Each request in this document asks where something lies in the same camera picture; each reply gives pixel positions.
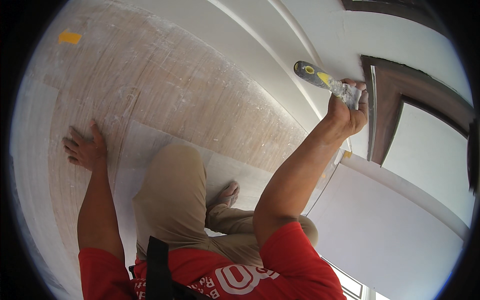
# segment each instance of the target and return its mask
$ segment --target right hand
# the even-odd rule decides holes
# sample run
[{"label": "right hand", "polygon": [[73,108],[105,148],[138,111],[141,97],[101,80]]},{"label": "right hand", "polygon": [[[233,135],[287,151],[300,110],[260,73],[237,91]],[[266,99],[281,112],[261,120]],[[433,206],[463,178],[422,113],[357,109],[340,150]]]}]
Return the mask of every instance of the right hand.
[{"label": "right hand", "polygon": [[328,111],[324,119],[338,125],[342,136],[346,139],[358,133],[368,122],[368,93],[367,85],[363,82],[355,82],[351,79],[343,79],[343,83],[349,84],[361,90],[359,109],[348,109],[342,99],[334,96],[328,102]]},{"label": "right hand", "polygon": [[62,143],[65,145],[63,149],[70,155],[68,157],[70,163],[93,171],[97,164],[107,163],[107,146],[94,120],[90,121],[90,129],[93,141],[84,140],[73,127],[70,127],[73,141],[63,138]]}]

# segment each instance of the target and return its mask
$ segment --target flip-flop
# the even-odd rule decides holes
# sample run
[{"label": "flip-flop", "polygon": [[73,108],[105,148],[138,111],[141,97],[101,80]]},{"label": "flip-flop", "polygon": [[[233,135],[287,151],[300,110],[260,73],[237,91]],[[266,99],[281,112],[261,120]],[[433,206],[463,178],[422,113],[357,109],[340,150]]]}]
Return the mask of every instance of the flip-flop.
[{"label": "flip-flop", "polygon": [[[226,190],[226,189],[228,189],[229,186],[230,186],[232,183],[236,183],[236,184],[237,184],[237,188],[233,190],[233,194],[230,195],[230,196],[226,196],[226,197],[220,198],[220,195],[223,193],[223,191]],[[228,208],[231,208],[231,207],[235,204],[235,202],[237,201],[237,199],[238,199],[238,197],[237,197],[237,199],[235,199],[235,191],[236,191],[236,190],[239,190],[238,192],[240,192],[240,185],[239,185],[239,183],[236,182],[236,181],[230,182],[227,186],[225,186],[221,191],[218,192],[218,194],[215,196],[216,201],[215,201],[214,203],[210,204],[209,206],[213,206],[213,205],[216,205],[216,204],[218,204],[218,203],[223,203],[223,202],[227,202],[227,201],[229,201],[229,200],[232,200],[232,201],[230,201],[230,205],[228,206]]]}]

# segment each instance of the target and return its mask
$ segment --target foot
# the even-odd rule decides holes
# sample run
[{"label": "foot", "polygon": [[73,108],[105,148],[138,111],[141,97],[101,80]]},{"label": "foot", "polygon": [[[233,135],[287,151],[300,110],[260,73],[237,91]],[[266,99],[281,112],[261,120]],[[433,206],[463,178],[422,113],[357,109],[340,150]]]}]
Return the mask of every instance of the foot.
[{"label": "foot", "polygon": [[237,201],[240,193],[240,186],[238,182],[232,181],[228,187],[226,187],[223,192],[220,193],[220,195],[215,199],[214,204],[210,205],[207,207],[207,216],[210,213],[210,211],[217,205],[219,204],[226,204],[228,207],[232,207],[232,205]]}]

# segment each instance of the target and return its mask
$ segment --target red t-shirt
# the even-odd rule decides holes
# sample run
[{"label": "red t-shirt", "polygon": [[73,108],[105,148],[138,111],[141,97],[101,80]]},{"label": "red t-shirt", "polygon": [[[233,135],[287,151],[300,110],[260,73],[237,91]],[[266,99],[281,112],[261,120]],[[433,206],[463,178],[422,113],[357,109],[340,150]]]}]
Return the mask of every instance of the red t-shirt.
[{"label": "red t-shirt", "polygon": [[[213,299],[341,299],[338,277],[313,249],[300,223],[278,229],[260,250],[264,268],[234,264],[205,250],[181,248],[168,253],[172,279]],[[85,248],[78,254],[85,300],[145,299],[146,261],[135,261],[130,280],[113,254]]]}]

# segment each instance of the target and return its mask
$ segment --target putty knife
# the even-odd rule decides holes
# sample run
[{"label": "putty knife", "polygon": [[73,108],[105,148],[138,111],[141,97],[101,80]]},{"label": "putty knife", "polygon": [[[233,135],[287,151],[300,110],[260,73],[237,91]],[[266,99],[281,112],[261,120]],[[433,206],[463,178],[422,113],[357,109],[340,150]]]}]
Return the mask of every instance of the putty knife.
[{"label": "putty knife", "polygon": [[361,91],[356,87],[334,79],[319,67],[306,61],[297,61],[293,71],[306,82],[331,91],[342,99],[349,109],[359,109]]}]

